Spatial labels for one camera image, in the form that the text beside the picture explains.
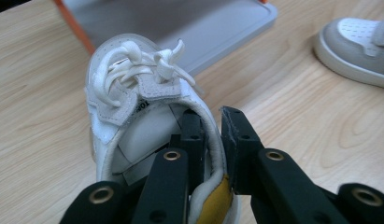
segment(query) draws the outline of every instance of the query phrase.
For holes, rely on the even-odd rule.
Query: white shoelace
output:
[[[117,49],[111,50],[100,62],[93,83],[93,90],[98,99],[107,105],[121,106],[120,101],[109,98],[109,89],[115,80],[118,80],[125,87],[135,84],[133,76],[140,74],[153,74],[152,66],[157,66],[155,81],[164,83],[174,77],[185,79],[194,89],[202,94],[202,89],[195,83],[194,79],[175,63],[185,49],[182,40],[173,50],[164,49],[158,52],[147,53],[142,51],[139,46],[132,41],[121,44]],[[124,54],[125,59],[109,65],[109,61],[114,55]]]

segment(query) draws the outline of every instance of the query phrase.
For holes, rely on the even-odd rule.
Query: shoe sole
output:
[[[325,66],[340,76],[384,88],[384,75],[348,63],[334,54],[323,38],[324,29],[314,38],[314,51]]]

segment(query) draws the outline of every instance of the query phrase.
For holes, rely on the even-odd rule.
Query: white sneaker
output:
[[[86,78],[97,181],[132,184],[149,173],[154,151],[180,133],[186,109],[197,113],[208,135],[211,171],[192,193],[189,223],[237,222],[220,133],[191,76],[175,65],[184,49],[160,50],[139,35],[118,35],[92,56]]]
[[[384,21],[332,21],[317,34],[314,50],[337,74],[384,88]]]

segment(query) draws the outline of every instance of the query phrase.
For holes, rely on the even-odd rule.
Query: yellow pad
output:
[[[229,176],[224,175],[220,184],[206,198],[201,215],[197,220],[198,224],[221,224],[226,218],[232,203],[233,193],[229,187]]]

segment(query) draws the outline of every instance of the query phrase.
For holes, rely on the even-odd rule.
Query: shoe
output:
[[[184,50],[161,50],[140,35],[118,35],[96,50],[85,92],[92,124],[97,181],[130,185],[149,173],[155,151],[180,133],[187,109],[201,117],[208,135],[211,172],[190,198],[189,223],[234,223],[238,199],[230,191],[216,122],[176,65]]]
[[[314,50],[337,74],[384,88],[384,21],[332,21],[316,35]]]

